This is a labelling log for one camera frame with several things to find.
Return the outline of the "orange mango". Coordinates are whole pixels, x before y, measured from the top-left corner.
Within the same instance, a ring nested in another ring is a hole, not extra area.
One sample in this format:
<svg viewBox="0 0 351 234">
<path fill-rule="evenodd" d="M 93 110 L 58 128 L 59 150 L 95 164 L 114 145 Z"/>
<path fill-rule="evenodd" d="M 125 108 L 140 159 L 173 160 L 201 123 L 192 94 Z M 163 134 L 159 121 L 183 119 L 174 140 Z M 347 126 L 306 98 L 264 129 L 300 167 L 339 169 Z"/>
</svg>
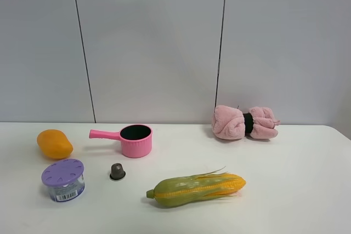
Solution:
<svg viewBox="0 0 351 234">
<path fill-rule="evenodd" d="M 66 135 L 56 129 L 40 132 L 37 136 L 37 144 L 41 152 L 51 159 L 68 158 L 73 152 L 73 146 Z"/>
</svg>

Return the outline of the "pink toy saucepan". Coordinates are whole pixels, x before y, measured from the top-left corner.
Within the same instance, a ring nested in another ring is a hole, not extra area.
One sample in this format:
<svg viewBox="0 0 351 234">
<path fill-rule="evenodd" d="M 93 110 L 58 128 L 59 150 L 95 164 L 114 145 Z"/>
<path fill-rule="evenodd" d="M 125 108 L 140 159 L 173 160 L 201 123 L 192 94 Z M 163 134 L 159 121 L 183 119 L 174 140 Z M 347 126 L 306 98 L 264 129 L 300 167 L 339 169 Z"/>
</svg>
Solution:
<svg viewBox="0 0 351 234">
<path fill-rule="evenodd" d="M 128 158 L 141 158 L 152 150 L 152 129 L 143 124 L 129 125 L 119 132 L 90 130 L 89 138 L 119 141 L 122 154 Z"/>
</svg>

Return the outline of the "pink rolled towel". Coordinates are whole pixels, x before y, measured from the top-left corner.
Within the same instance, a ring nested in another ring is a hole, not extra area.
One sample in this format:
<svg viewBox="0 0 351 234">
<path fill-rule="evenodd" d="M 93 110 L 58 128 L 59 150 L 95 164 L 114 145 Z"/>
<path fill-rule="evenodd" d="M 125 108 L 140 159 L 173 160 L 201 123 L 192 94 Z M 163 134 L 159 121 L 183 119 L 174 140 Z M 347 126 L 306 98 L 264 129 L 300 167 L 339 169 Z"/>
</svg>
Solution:
<svg viewBox="0 0 351 234">
<path fill-rule="evenodd" d="M 223 140 L 240 140 L 249 136 L 256 140 L 269 140 L 278 135 L 280 125 L 268 107 L 253 107 L 247 113 L 241 110 L 218 105 L 212 117 L 213 134 Z"/>
</svg>

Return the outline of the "toy corn cob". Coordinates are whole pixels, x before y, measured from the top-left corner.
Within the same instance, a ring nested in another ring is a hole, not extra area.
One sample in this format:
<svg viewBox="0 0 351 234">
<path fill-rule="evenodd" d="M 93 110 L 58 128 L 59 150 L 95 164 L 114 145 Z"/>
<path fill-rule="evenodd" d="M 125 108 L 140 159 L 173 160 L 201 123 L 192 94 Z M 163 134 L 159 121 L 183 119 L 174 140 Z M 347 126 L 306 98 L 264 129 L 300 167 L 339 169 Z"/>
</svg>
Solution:
<svg viewBox="0 0 351 234">
<path fill-rule="evenodd" d="M 146 192 L 146 197 L 164 207 L 210 201 L 236 194 L 246 185 L 246 180 L 232 173 L 209 173 L 169 178 L 160 181 Z"/>
</svg>

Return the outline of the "grey coffee capsule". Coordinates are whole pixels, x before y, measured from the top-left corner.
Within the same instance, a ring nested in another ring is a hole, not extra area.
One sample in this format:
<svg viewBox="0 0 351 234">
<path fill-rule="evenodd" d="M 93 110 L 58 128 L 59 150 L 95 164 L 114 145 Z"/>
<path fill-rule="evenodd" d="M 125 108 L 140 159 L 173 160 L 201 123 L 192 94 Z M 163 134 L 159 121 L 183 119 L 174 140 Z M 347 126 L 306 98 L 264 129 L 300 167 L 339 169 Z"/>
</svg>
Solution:
<svg viewBox="0 0 351 234">
<path fill-rule="evenodd" d="M 121 163 L 115 163 L 111 166 L 110 179 L 112 181 L 122 180 L 126 176 L 126 172 Z"/>
</svg>

